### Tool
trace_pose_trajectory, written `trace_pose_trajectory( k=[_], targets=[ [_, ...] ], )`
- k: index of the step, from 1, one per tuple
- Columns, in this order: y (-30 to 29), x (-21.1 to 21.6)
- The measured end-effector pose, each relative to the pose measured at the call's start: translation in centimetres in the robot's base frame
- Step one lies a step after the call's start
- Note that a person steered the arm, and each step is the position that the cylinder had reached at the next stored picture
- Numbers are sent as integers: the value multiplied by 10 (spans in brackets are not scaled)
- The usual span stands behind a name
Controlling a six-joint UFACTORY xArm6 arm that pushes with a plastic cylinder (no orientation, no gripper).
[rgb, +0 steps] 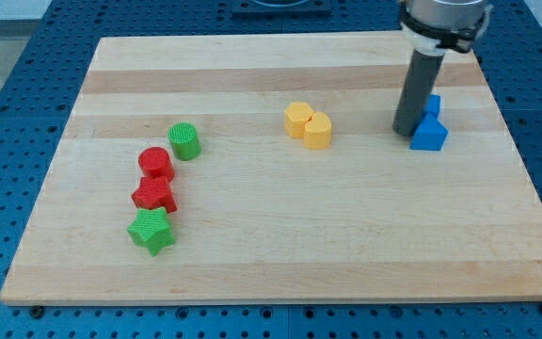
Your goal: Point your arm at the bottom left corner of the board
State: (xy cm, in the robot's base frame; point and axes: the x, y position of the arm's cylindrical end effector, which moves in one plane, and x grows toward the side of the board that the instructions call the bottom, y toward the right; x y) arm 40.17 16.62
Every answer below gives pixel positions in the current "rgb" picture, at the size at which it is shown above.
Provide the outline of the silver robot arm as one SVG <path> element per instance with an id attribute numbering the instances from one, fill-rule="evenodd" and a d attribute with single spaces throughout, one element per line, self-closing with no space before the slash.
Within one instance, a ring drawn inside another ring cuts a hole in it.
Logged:
<path id="1" fill-rule="evenodd" d="M 399 22 L 421 54 L 466 54 L 485 34 L 492 10 L 487 0 L 404 0 L 399 2 Z"/>

